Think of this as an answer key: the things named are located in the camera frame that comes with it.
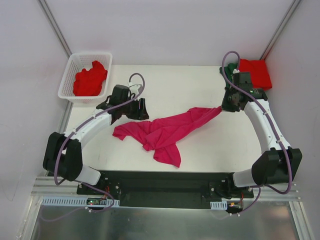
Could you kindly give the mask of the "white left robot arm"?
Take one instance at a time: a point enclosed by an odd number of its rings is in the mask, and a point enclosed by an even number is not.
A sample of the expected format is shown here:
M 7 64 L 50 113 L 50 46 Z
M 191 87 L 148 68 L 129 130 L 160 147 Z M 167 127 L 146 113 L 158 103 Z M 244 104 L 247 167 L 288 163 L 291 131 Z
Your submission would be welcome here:
M 145 99 L 140 97 L 144 87 L 130 83 L 117 84 L 112 94 L 78 127 L 64 133 L 53 132 L 47 142 L 43 168 L 55 177 L 88 184 L 96 195 L 103 193 L 106 182 L 100 171 L 83 163 L 82 150 L 104 128 L 122 116 L 132 120 L 147 120 Z

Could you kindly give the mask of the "pink t shirt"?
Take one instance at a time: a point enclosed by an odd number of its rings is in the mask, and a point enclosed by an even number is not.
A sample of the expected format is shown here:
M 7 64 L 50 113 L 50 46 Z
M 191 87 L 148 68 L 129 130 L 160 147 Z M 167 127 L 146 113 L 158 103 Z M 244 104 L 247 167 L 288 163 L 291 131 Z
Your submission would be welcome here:
M 221 106 L 193 107 L 184 113 L 153 121 L 124 123 L 116 126 L 112 135 L 120 140 L 132 137 L 142 144 L 145 151 L 154 151 L 153 159 L 157 162 L 179 168 L 182 160 L 177 142 L 207 124 L 221 112 Z

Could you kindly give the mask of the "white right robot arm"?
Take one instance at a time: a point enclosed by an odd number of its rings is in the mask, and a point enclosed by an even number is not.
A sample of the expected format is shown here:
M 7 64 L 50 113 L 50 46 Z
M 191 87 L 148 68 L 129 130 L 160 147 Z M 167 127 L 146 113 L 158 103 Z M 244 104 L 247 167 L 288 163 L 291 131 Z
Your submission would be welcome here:
M 265 91 L 253 86 L 249 72 L 234 70 L 232 80 L 227 81 L 221 109 L 230 113 L 244 111 L 261 149 L 261 156 L 250 169 L 233 173 L 233 180 L 225 184 L 225 193 L 235 198 L 242 193 L 243 187 L 291 185 L 301 163 L 302 152 L 292 148 L 281 133 Z

